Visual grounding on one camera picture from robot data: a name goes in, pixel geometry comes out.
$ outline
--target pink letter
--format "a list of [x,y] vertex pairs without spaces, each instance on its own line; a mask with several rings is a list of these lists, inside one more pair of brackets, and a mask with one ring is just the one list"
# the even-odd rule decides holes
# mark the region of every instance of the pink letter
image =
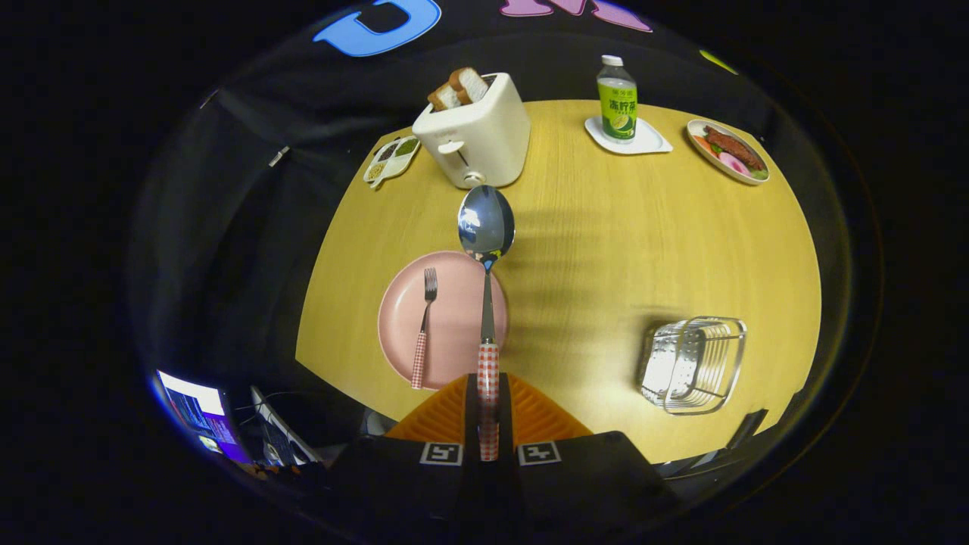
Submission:
[[547,16],[552,12],[549,6],[543,6],[535,0],[507,0],[508,4],[501,9],[501,14],[509,17]]
[[566,12],[574,16],[582,15],[582,10],[585,9],[585,0],[548,0],[552,4],[555,4],[559,8],[562,8]]
[[653,31],[652,28],[649,28],[649,26],[640,21],[636,16],[620,8],[619,6],[610,4],[609,2],[602,2],[601,0],[592,0],[592,3],[596,5],[596,9],[594,12],[592,12],[592,15],[602,19],[603,21],[618,24],[619,26],[625,26],[627,28],[634,28],[640,32]]

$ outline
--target wooden table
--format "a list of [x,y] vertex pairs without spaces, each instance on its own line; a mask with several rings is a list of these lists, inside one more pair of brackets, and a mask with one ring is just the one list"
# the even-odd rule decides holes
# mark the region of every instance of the wooden table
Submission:
[[[597,101],[525,105],[531,142],[521,177],[502,188],[515,245],[496,266],[508,298],[502,370],[517,374],[593,432],[621,430],[653,463],[724,447],[743,416],[780,417],[804,385],[821,321],[814,243],[787,180],[761,186],[724,176],[686,140],[686,112],[640,105],[674,150],[623,156],[582,127]],[[390,133],[375,146],[410,129]],[[417,257],[459,250],[465,191],[430,154],[373,191],[343,197],[320,248],[302,310],[297,359],[354,399],[399,420],[429,397],[384,359],[377,314],[394,275]],[[480,312],[470,308],[469,312]],[[671,416],[640,393],[643,333],[694,315],[743,319],[749,337],[730,401],[703,416]]]

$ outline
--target green label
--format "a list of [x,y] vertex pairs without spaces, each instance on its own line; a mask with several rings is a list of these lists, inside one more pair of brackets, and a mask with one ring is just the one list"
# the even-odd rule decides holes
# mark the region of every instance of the green label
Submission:
[[599,102],[603,107],[603,131],[619,140],[632,140],[636,135],[636,89],[599,83]]

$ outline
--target blue letter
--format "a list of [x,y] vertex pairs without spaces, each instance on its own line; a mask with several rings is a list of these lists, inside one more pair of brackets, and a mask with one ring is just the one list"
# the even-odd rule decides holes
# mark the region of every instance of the blue letter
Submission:
[[374,6],[394,4],[407,14],[407,22],[390,32],[378,34],[357,20],[360,12],[345,16],[321,30],[314,42],[326,40],[352,57],[367,57],[399,48],[431,29],[441,18],[434,0],[377,0]]

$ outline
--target white coaster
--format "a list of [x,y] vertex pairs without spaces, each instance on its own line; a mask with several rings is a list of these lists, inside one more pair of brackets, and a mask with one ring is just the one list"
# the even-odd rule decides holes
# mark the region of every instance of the white coaster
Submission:
[[613,144],[603,136],[603,118],[601,115],[589,117],[585,120],[585,130],[589,132],[592,139],[600,146],[613,153],[622,155],[637,155],[639,153],[661,153],[672,151],[672,144],[663,138],[663,135],[643,121],[640,117],[636,118],[636,136],[629,144]]

